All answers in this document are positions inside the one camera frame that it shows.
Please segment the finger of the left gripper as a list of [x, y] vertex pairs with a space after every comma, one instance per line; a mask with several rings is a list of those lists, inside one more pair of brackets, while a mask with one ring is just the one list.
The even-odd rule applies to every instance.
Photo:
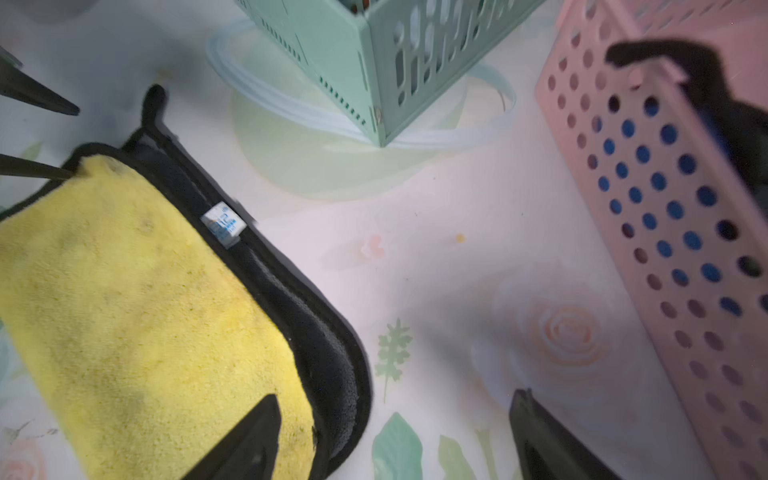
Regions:
[[69, 116], [80, 109], [22, 71], [21, 62], [1, 49], [1, 96]]
[[0, 155], [0, 174], [2, 176], [48, 180], [67, 180], [73, 176], [71, 171], [60, 167], [4, 154]]

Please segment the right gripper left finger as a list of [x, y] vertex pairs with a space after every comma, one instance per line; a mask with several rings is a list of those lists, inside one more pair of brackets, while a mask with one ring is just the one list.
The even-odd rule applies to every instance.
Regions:
[[266, 395], [183, 480], [271, 479], [280, 426], [277, 397]]

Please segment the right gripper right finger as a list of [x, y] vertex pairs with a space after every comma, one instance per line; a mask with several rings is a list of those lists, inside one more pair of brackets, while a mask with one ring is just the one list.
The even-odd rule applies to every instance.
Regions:
[[509, 421], [523, 479], [620, 479], [541, 405], [530, 389], [514, 392]]

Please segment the yellow dishcloth black trim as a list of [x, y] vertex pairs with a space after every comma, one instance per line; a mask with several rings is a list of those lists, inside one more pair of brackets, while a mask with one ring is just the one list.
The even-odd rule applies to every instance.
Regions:
[[266, 395], [271, 479], [326, 479], [359, 444], [370, 371], [348, 323], [166, 131], [146, 93], [120, 147], [1, 214], [1, 324], [89, 479], [183, 479]]

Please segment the blue grey dishcloth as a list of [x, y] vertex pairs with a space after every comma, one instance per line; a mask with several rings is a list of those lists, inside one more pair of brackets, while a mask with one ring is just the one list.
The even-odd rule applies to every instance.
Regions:
[[767, 112], [732, 95], [720, 57], [702, 43], [672, 38], [620, 41], [608, 47], [605, 61], [626, 67], [660, 57], [685, 73], [680, 89], [766, 213]]

